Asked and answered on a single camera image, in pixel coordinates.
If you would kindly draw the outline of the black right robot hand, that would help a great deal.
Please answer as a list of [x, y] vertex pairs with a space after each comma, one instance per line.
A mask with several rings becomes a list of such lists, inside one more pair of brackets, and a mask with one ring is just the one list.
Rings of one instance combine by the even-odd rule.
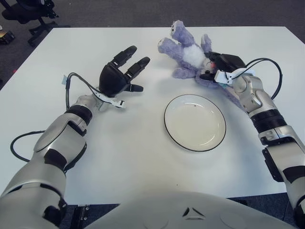
[[206, 52], [205, 56], [212, 61], [212, 68], [216, 72], [206, 70], [199, 76], [203, 80], [231, 84], [233, 78], [241, 73], [239, 69], [245, 70], [245, 63], [238, 56], [217, 52]]

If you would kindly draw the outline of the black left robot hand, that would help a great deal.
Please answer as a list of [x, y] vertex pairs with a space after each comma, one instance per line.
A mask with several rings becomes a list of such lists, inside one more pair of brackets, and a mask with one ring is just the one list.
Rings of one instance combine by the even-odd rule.
[[123, 73], [119, 68], [136, 52], [137, 47], [132, 45], [119, 52], [114, 58], [108, 62], [99, 78], [99, 91], [109, 98], [114, 98], [121, 92], [142, 92], [143, 87], [132, 84], [131, 81], [137, 77], [141, 71], [149, 64], [150, 58], [143, 57], [138, 62], [133, 64], [126, 73]]

